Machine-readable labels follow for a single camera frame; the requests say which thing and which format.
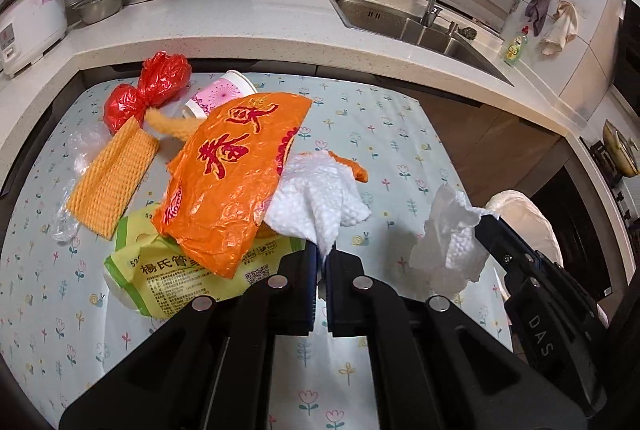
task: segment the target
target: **white rice cooker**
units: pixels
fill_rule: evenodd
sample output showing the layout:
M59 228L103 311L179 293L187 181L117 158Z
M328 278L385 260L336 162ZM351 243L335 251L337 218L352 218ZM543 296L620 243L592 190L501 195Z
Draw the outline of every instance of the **white rice cooker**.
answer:
M0 61L10 77L43 53L66 30L65 0L4 0L0 4Z

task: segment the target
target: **sink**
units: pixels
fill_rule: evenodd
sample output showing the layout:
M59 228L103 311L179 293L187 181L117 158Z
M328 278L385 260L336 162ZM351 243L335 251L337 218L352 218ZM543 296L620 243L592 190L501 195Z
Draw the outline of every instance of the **sink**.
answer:
M449 36L447 31L440 26L424 27L420 24L418 16L366 0L330 1L348 28L374 32L388 38L418 45L418 47L428 48L511 84L489 60L457 33Z

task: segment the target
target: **light blue tablecloth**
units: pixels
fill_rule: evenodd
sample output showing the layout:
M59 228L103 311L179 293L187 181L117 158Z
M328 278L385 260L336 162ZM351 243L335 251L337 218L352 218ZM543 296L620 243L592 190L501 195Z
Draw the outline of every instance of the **light blue tablecloth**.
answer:
M220 74L194 74L180 103ZM247 74L260 92L309 96L313 105L292 147L295 153L331 149L369 172L359 183L371 217L341 228L337 247L357 254L367 274L399 294L425 299L429 286L408 266L423 233L431 201L448 182L462 189L449 157L418 102L398 92L334 79ZM14 210L0 261L0 352L16 380L57 427L62 411L162 323L145 318L110 295L102 263L114 242L81 227L69 243L48 233L62 190L73 176L66 148L71 133L100 121L102 106L123 80L84 92L67 111L31 169ZM159 201L168 182L165 164L177 152L164 140L128 211ZM511 348L492 259L480 282L454 298L457 305ZM318 300L308 338L279 338L270 403L272 430L378 428L366 341L332 340L326 305Z

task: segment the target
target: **green food package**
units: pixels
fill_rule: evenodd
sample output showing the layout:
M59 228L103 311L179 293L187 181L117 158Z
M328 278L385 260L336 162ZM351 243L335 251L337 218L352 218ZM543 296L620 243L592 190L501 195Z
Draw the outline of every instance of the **green food package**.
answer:
M217 301L241 295L251 284L275 274L280 259L304 248L297 238L276 235L256 238L232 279L214 275L184 256L171 238L158 235L151 204L123 217L116 231L116 251L104 266L145 316L170 318L199 295Z

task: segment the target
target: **metal rivet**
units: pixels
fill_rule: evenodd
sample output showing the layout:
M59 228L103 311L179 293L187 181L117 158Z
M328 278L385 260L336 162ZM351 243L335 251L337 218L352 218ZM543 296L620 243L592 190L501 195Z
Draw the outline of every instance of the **metal rivet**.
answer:
M444 298L444 296L432 296L429 298L429 307L434 311L443 313L449 309L449 300Z
M356 278L353 279L352 283L354 288L366 291L367 289L371 289L373 280L368 276L356 276Z
M208 296L198 296L191 302L191 307L196 311L206 311L213 305L213 300Z
M287 285L287 283L289 283L289 280L287 280L287 277L283 275L273 275L269 277L267 283L269 287L273 289L282 289Z

